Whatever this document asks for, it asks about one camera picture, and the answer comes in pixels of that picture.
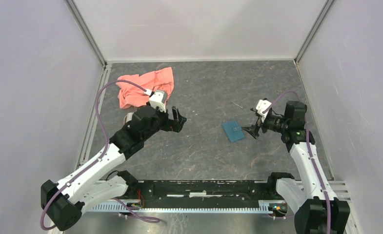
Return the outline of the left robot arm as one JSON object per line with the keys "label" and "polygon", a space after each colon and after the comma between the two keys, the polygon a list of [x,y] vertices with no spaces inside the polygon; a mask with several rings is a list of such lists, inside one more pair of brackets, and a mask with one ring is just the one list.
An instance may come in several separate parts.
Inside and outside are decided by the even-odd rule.
{"label": "left robot arm", "polygon": [[122,177],[105,185],[94,184],[141,150],[158,131],[179,133],[187,118],[179,113],[177,107],[172,107],[172,114],[173,118],[170,118],[167,112],[149,105],[138,108],[87,163],[58,182],[45,181],[40,188],[41,228],[65,231],[75,225],[87,210],[104,201],[121,195],[133,198],[138,192],[137,184]]}

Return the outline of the blue card holder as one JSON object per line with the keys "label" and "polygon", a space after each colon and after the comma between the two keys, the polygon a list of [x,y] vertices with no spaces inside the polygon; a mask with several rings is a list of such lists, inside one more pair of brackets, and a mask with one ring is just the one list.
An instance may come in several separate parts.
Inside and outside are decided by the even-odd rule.
{"label": "blue card holder", "polygon": [[222,128],[231,143],[245,138],[242,127],[236,120],[231,120],[222,124]]}

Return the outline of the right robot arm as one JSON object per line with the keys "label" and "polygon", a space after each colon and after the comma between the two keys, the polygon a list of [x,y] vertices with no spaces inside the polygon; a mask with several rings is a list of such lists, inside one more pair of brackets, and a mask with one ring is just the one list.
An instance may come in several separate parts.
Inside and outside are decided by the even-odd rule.
{"label": "right robot arm", "polygon": [[283,115],[273,113],[272,103],[261,99],[252,109],[257,121],[242,129],[253,138],[268,130],[280,133],[294,160],[302,187],[285,173],[272,173],[266,193],[272,199],[282,197],[294,213],[298,234],[342,234],[350,215],[347,201],[340,200],[326,179],[317,155],[317,147],[306,123],[307,105],[288,101]]}

